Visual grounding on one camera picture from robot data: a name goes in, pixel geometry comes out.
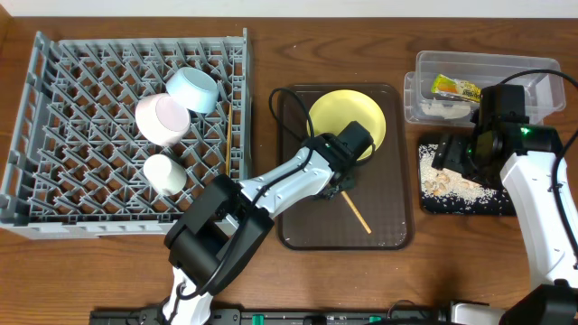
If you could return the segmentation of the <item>yellow plate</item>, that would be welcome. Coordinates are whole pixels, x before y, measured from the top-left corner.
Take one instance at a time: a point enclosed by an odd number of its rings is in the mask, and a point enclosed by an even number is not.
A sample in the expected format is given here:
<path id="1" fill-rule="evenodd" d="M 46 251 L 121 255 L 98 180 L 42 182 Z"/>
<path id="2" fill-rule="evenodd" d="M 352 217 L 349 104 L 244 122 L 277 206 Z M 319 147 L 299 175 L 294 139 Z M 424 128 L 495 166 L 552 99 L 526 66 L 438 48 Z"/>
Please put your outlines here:
<path id="1" fill-rule="evenodd" d="M 370 159 L 383 143 L 387 130 L 385 115 L 369 95 L 352 89 L 338 89 L 319 97 L 309 110 L 307 134 L 334 135 L 358 157 L 358 164 Z"/>

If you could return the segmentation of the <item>clear plastic wrap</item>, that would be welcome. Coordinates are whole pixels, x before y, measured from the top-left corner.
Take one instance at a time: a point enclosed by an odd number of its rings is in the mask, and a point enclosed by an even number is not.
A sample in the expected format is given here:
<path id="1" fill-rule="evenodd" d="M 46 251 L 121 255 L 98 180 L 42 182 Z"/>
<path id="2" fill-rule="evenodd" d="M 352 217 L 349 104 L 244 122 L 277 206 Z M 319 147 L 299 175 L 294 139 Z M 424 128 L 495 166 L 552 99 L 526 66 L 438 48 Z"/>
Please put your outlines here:
<path id="1" fill-rule="evenodd" d="M 434 101 L 432 104 L 422 103 L 420 108 L 428 116 L 438 116 L 443 119 L 459 119 L 471 112 L 470 105 L 454 104 L 446 106 L 438 101 Z"/>

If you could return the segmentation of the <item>wooden chopstick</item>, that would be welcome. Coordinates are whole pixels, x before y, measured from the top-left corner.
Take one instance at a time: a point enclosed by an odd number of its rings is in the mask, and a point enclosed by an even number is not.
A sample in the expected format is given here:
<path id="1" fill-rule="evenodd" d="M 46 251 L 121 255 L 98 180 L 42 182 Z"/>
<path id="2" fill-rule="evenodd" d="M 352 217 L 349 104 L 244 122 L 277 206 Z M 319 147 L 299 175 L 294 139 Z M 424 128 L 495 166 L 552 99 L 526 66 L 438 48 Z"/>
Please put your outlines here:
<path id="1" fill-rule="evenodd" d="M 232 119 L 233 119 L 233 107 L 231 104 L 228 108 L 227 139 L 226 139 L 227 140 L 227 146 L 226 146 L 225 174 L 227 176 L 229 176 L 229 174 L 230 174 Z"/>
<path id="2" fill-rule="evenodd" d="M 350 207 L 351 211 L 361 224 L 361 226 L 365 229 L 368 234 L 372 233 L 371 228 L 369 227 L 367 221 L 362 217 L 361 213 L 359 212 L 358 208 L 354 204 L 353 200 L 350 198 L 349 194 L 346 191 L 342 191 L 341 193 L 342 198 L 346 201 L 347 205 Z"/>

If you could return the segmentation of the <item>green yellow snack wrapper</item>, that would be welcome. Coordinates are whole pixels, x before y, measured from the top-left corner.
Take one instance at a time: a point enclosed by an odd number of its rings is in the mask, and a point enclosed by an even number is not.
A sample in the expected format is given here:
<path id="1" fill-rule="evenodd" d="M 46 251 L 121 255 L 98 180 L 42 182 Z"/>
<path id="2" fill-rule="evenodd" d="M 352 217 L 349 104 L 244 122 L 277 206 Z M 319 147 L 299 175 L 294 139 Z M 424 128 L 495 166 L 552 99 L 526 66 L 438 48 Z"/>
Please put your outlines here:
<path id="1" fill-rule="evenodd" d="M 458 98 L 476 103 L 481 100 L 481 89 L 478 86 L 467 80 L 452 79 L 443 74 L 436 76 L 431 92 L 447 98 Z"/>

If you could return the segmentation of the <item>light blue bowl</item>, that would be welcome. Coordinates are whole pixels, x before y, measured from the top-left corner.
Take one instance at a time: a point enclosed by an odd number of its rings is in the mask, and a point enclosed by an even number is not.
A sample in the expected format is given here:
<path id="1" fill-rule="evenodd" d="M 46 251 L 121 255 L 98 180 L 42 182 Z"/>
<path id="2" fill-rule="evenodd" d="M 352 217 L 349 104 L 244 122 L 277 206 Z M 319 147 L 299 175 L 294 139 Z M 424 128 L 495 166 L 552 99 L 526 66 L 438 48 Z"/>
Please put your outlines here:
<path id="1" fill-rule="evenodd" d="M 216 110 L 219 98 L 217 82 L 202 70 L 178 69 L 166 83 L 166 92 L 182 107 L 200 114 Z"/>

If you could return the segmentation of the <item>white cup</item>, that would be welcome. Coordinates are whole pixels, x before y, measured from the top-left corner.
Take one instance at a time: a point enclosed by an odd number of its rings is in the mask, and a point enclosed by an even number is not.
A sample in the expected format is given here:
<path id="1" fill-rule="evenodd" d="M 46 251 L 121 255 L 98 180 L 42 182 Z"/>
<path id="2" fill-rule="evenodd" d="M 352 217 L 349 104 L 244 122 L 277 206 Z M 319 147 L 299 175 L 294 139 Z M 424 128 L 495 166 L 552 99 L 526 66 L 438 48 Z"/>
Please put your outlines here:
<path id="1" fill-rule="evenodd" d="M 143 173 L 155 191 L 164 196 L 178 194 L 187 181 L 184 168 L 164 154 L 154 154 L 146 159 Z"/>

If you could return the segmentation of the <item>white bowl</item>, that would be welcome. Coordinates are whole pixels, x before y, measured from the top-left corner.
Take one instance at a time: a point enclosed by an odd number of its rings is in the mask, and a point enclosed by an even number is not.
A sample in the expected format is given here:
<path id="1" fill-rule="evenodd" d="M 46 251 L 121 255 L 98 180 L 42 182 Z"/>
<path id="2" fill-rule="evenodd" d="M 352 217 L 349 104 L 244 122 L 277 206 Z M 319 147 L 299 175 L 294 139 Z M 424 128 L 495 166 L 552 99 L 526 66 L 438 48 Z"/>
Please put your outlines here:
<path id="1" fill-rule="evenodd" d="M 191 117 L 188 109 L 162 93 L 137 103 L 135 121 L 139 132 L 151 143 L 173 146 L 189 132 Z"/>

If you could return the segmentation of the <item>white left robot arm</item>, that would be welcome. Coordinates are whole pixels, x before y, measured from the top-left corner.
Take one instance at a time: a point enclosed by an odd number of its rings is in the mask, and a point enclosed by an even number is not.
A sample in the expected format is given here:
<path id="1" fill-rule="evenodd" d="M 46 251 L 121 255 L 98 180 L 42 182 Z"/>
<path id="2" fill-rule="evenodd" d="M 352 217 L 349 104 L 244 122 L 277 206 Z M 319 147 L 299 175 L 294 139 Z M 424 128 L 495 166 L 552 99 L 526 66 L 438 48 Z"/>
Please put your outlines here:
<path id="1" fill-rule="evenodd" d="M 374 151 L 369 131 L 348 123 L 338 135 L 310 135 L 289 161 L 253 179 L 213 179 L 168 231 L 174 284 L 165 324 L 203 324 L 213 297 L 247 266 L 275 224 L 298 201 L 335 189 Z"/>

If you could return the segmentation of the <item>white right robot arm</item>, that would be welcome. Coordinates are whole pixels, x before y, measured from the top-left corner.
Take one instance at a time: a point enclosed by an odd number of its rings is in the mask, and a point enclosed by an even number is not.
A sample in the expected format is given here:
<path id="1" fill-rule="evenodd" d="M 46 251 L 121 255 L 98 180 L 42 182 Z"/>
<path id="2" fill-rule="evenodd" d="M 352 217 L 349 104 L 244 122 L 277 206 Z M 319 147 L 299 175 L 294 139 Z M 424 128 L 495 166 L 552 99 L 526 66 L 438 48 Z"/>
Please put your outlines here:
<path id="1" fill-rule="evenodd" d="M 498 84 L 481 91 L 471 136 L 444 135 L 432 166 L 507 191 L 527 251 L 531 291 L 506 311 L 457 302 L 452 324 L 575 324 L 577 208 L 562 144 L 553 127 L 532 125 L 525 91 Z"/>

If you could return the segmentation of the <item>spilled rice waste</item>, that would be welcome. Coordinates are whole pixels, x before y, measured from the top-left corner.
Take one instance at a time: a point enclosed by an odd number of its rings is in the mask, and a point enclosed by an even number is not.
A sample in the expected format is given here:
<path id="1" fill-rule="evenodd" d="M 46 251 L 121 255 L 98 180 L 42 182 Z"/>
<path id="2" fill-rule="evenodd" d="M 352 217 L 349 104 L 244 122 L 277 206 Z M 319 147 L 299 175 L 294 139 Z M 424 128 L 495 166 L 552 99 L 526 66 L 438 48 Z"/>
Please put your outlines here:
<path id="1" fill-rule="evenodd" d="M 422 193 L 427 199 L 438 203 L 455 200 L 473 204 L 489 201 L 498 194 L 496 190 L 463 179 L 458 172 L 433 168 L 436 149 L 436 144 L 420 144 L 418 147 L 419 179 Z"/>

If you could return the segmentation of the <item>black food waste tray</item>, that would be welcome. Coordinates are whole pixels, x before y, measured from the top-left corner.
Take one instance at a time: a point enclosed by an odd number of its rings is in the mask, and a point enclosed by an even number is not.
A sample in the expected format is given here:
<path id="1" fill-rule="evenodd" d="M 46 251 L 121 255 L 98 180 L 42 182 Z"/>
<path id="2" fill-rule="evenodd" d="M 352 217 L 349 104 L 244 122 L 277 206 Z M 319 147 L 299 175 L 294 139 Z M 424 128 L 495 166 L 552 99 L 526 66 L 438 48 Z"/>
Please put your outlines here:
<path id="1" fill-rule="evenodd" d="M 436 144 L 438 146 L 439 135 L 426 134 L 420 137 L 420 144 Z M 446 203 L 435 202 L 434 199 L 427 199 L 421 190 L 420 183 L 420 201 L 421 208 L 431 214 L 464 214 L 464 215 L 492 215 L 515 217 L 516 212 L 509 195 L 505 190 L 497 190 L 498 194 L 486 202 L 466 204 L 461 201 L 451 200 Z"/>

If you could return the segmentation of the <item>grey dishwasher rack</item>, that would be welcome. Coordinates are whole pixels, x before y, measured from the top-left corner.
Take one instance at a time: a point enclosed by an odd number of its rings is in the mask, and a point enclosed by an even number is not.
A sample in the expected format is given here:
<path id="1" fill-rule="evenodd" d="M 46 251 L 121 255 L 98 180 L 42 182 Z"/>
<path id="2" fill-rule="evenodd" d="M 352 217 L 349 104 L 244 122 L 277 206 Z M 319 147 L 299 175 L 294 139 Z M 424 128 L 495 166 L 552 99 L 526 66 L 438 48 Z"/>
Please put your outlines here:
<path id="1" fill-rule="evenodd" d="M 37 34 L 1 184 L 1 226 L 30 239 L 162 235 L 216 176 L 251 173 L 252 46 L 247 34 L 205 38 L 50 40 Z M 216 110 L 193 114 L 175 145 L 146 140 L 137 102 L 183 67 L 213 77 Z M 158 194 L 145 160 L 164 154 L 187 174 Z"/>

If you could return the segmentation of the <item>dark brown serving tray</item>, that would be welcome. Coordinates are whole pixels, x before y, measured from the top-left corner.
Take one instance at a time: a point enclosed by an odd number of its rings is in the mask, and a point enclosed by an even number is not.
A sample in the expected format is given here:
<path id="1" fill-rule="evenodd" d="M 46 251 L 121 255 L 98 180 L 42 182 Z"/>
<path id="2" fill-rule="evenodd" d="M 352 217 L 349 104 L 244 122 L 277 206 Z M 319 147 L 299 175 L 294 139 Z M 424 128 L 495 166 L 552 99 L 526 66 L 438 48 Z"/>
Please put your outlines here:
<path id="1" fill-rule="evenodd" d="M 399 250 L 414 236 L 412 193 L 399 93 L 388 84 L 292 85 L 308 107 L 326 93 L 352 89 L 375 100 L 386 119 L 386 134 L 374 158 L 353 171 L 346 190 L 368 223 L 368 233 L 342 195 L 300 200 L 276 218 L 276 232 L 293 250 Z"/>

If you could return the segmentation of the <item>clear plastic bin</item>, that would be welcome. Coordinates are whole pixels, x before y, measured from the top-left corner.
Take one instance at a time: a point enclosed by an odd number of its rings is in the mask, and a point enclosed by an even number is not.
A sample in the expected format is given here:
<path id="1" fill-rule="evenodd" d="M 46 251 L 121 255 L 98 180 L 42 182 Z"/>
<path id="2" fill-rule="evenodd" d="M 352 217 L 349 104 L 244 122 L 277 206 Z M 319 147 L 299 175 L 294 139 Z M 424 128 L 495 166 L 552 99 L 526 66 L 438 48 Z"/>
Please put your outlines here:
<path id="1" fill-rule="evenodd" d="M 406 122 L 444 127 L 474 127 L 471 116 L 479 105 L 453 97 L 443 97 L 431 92 L 438 74 L 452 79 L 467 80 L 479 88 L 500 83 L 503 79 L 525 70 L 560 70 L 557 60 L 514 55 L 456 51 L 421 51 L 416 56 L 415 70 L 406 73 L 404 83 L 404 110 Z M 529 122 L 541 125 L 543 120 L 566 107 L 564 81 L 550 74 L 533 74 L 510 81 L 525 90 L 526 114 Z M 459 119 L 443 119 L 423 113 L 422 103 L 438 101 L 446 106 L 465 104 L 471 112 Z"/>

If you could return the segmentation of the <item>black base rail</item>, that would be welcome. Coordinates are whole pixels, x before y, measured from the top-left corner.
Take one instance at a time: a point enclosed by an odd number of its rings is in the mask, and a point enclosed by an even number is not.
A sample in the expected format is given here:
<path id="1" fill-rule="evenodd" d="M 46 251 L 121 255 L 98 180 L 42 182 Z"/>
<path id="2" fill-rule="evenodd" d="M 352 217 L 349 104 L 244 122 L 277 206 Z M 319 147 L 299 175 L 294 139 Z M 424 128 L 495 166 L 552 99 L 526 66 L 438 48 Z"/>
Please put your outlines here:
<path id="1" fill-rule="evenodd" d="M 159 311 L 92 311 L 89 325 L 167 324 Z M 240 311 L 218 309 L 210 312 L 206 325 L 364 325 L 364 324 L 449 324 L 425 311 L 398 310 L 391 313 Z"/>

